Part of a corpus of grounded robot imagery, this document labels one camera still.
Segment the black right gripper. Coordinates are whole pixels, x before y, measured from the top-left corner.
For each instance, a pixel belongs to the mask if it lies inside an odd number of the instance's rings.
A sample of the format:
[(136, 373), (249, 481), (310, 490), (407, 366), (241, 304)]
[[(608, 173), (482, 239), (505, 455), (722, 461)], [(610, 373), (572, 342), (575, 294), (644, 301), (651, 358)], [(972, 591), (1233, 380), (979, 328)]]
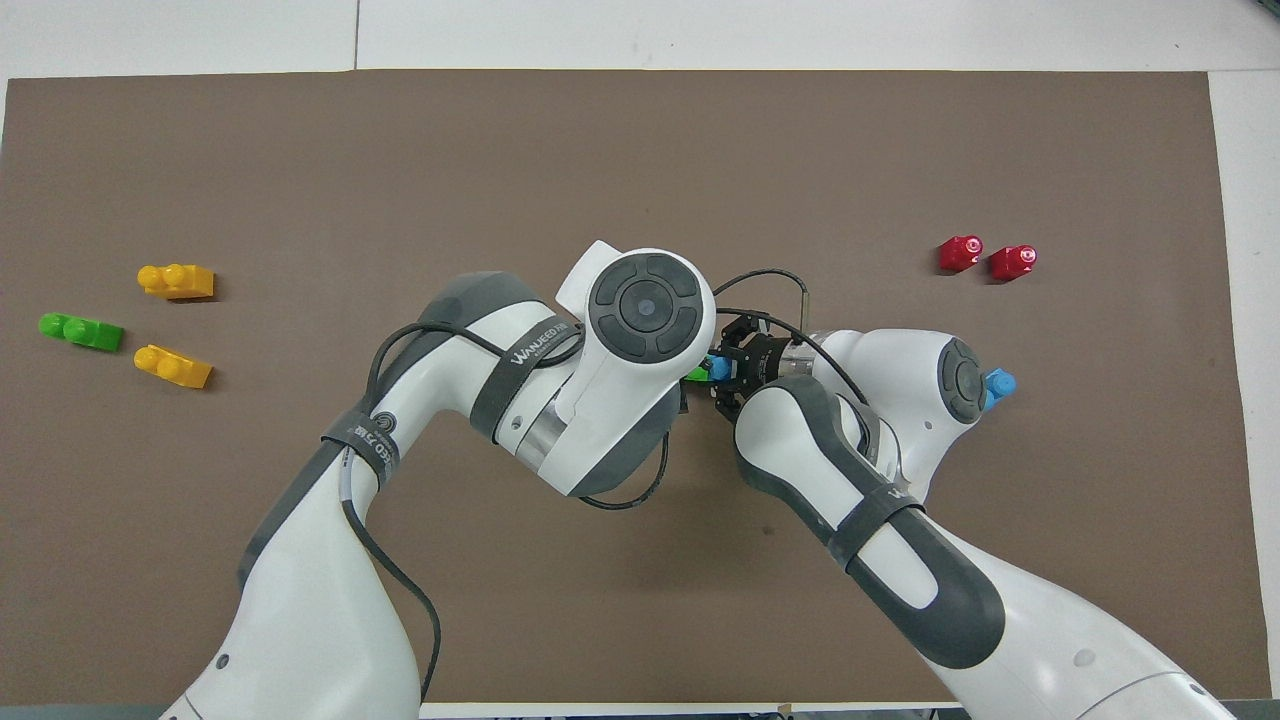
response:
[(713, 386), (714, 409), (727, 421), (736, 421), (746, 400), (780, 378), (786, 352), (801, 346), (771, 329), (771, 322), (748, 313), (735, 314), (719, 333), (719, 346), (733, 348), (733, 384)]

